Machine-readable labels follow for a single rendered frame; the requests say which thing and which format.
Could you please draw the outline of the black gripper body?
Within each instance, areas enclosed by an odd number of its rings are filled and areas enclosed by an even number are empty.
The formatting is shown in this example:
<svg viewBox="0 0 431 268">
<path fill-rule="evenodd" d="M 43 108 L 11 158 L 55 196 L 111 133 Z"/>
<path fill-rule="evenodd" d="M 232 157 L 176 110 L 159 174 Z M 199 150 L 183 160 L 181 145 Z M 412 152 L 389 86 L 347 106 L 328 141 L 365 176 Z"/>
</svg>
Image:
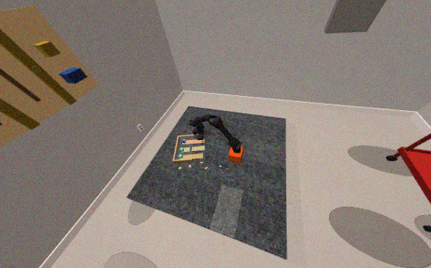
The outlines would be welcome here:
<svg viewBox="0 0 431 268">
<path fill-rule="evenodd" d="M 203 140 L 203 129 L 204 129 L 204 125 L 202 125 L 202 129 L 198 130 L 199 135 L 197 136 L 197 140 Z"/>
</svg>

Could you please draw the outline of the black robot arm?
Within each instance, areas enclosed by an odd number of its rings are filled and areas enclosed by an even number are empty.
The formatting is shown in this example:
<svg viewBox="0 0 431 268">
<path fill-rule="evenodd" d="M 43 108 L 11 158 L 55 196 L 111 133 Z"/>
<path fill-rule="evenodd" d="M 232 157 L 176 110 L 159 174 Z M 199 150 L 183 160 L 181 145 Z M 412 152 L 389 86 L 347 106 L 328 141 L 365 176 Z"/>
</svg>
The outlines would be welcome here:
<svg viewBox="0 0 431 268">
<path fill-rule="evenodd" d="M 210 118 L 214 118 L 212 122 L 210 122 Z M 196 117 L 194 120 L 190 120 L 189 124 L 193 127 L 197 127 L 192 130 L 192 133 L 196 135 L 198 133 L 198 130 L 202 129 L 202 123 L 204 121 L 208 121 L 210 125 L 214 126 L 215 128 L 219 129 L 222 134 L 229 140 L 228 144 L 232 147 L 234 153 L 240 153 L 241 150 L 241 142 L 233 137 L 230 132 L 223 126 L 223 121 L 220 117 L 216 115 L 205 115 L 202 117 Z"/>
</svg>

